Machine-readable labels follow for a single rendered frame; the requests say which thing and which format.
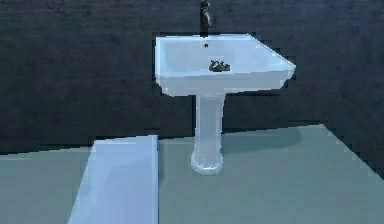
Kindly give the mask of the dark brown sink drain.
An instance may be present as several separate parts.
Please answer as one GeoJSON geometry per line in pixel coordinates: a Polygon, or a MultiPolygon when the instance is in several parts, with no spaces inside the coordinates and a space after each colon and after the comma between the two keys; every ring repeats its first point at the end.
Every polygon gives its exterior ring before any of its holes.
{"type": "Polygon", "coordinates": [[[223,71],[229,71],[230,65],[225,64],[223,61],[211,61],[211,64],[209,65],[208,69],[212,72],[223,72],[223,71]]]}

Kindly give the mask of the dark metal faucet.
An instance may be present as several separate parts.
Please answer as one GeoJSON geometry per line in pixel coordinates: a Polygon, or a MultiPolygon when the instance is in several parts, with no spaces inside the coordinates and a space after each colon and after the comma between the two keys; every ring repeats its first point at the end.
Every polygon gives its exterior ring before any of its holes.
{"type": "Polygon", "coordinates": [[[200,36],[207,37],[212,26],[212,16],[210,13],[211,3],[209,0],[200,1],[200,36]]]}

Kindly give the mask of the white pedestal sink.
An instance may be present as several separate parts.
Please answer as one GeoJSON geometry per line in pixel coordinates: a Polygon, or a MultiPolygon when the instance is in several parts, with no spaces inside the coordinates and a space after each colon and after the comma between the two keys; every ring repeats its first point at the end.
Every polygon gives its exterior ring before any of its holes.
{"type": "Polygon", "coordinates": [[[195,131],[191,167],[215,175],[223,167],[222,121],[228,94],[278,90],[296,65],[249,33],[162,36],[155,39],[154,74],[162,93],[194,96],[195,131]],[[211,61],[229,71],[212,72],[211,61]]]}

